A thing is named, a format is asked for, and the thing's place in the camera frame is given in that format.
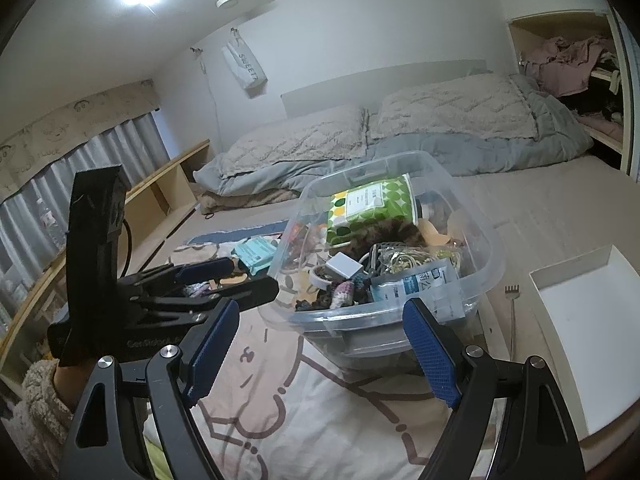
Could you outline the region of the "left hand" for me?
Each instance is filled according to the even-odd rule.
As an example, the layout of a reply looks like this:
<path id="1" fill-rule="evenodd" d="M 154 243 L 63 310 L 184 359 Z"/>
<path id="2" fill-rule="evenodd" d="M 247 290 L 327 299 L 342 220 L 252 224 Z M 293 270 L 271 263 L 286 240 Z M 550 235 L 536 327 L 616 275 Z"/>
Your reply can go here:
<path id="1" fill-rule="evenodd" d="M 58 365 L 55 369 L 53 387 L 58 398 L 72 413 L 77 408 L 95 366 L 96 360 L 88 360 L 73 366 Z"/>

